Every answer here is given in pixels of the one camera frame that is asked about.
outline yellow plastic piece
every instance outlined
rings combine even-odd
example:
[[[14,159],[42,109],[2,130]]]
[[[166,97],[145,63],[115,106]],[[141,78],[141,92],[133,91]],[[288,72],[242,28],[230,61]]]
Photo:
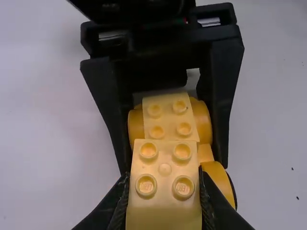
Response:
[[[136,139],[126,230],[201,230],[197,143]]]
[[[143,98],[146,139],[200,141],[187,93]]]
[[[135,139],[144,139],[144,121],[142,106],[138,105],[130,110],[128,115],[128,134],[131,148],[133,149]]]
[[[212,143],[212,126],[211,126],[211,120],[210,120],[208,108],[203,101],[198,101],[193,97],[190,97],[189,99],[190,99],[190,103],[191,103],[193,114],[194,114],[194,120],[196,122],[197,132],[200,138],[200,144],[211,144]],[[182,105],[180,100],[178,100],[177,104],[175,105],[175,107],[177,106],[177,108],[179,108],[179,111],[180,111],[179,105]],[[141,104],[136,106],[133,110],[129,112],[128,133],[129,133],[130,145],[132,148],[133,148],[133,143],[135,139],[145,138],[143,108]]]
[[[198,162],[210,162],[214,161],[213,153],[210,144],[203,144],[198,146]]]
[[[212,125],[208,107],[205,102],[190,97],[200,144],[212,144]]]
[[[230,181],[224,167],[217,161],[202,162],[202,170],[207,172],[216,186],[221,190],[233,208],[236,208],[235,198]]]

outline lego stud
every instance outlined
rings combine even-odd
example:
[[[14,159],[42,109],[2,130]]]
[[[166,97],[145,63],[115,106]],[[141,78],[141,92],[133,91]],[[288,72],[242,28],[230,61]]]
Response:
[[[172,192],[177,200],[185,201],[195,192],[195,184],[188,176],[179,176],[173,182]]]
[[[192,157],[191,148],[189,145],[180,143],[173,151],[173,159],[179,163],[187,163]]]
[[[149,135],[153,139],[162,139],[165,135],[164,129],[161,126],[154,126],[150,129]]]
[[[188,137],[192,133],[192,126],[189,122],[181,122],[177,125],[177,133],[181,136]]]
[[[159,104],[151,104],[147,108],[147,113],[152,118],[159,118],[162,114],[162,108]]]
[[[172,166],[170,166],[167,163],[160,164],[160,166],[158,168],[158,172],[162,176],[168,176],[168,175],[170,175],[172,173]]]
[[[177,100],[173,103],[173,111],[175,114],[183,114],[187,111],[188,107],[184,100]]]
[[[143,161],[153,161],[157,156],[157,147],[152,142],[147,142],[141,146],[140,157]]]
[[[152,175],[143,174],[136,180],[135,189],[140,197],[144,199],[153,198],[157,192],[157,181]]]

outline lego toy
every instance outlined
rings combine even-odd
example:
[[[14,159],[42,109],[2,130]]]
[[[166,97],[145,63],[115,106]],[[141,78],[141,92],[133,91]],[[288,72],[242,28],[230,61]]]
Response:
[[[120,179],[74,230],[252,230],[236,212],[229,117],[244,53],[231,3],[70,0],[90,55],[81,72],[109,130]],[[180,88],[199,68],[197,99]]]
[[[195,141],[137,139],[126,230],[201,229]]]

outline white surface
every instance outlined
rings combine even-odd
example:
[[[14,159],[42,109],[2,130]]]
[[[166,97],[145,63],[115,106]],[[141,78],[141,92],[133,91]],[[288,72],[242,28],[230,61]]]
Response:
[[[246,48],[230,121],[238,211],[259,230],[303,229],[307,2],[233,3]],[[79,72],[84,21],[65,0],[0,3],[1,230],[71,229],[119,177]]]

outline black plastic frame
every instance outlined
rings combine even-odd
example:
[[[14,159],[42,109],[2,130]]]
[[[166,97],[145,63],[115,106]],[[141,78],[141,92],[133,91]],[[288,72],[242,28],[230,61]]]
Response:
[[[201,27],[197,20],[219,17],[221,25]],[[91,58],[81,72],[108,127],[121,174],[131,168],[127,130],[133,93],[182,87],[187,69],[199,68],[198,99],[208,106],[213,126],[213,155],[228,166],[229,117],[244,53],[231,3],[192,9],[188,24],[129,30],[116,44],[99,41],[103,25],[81,25],[81,43]]]

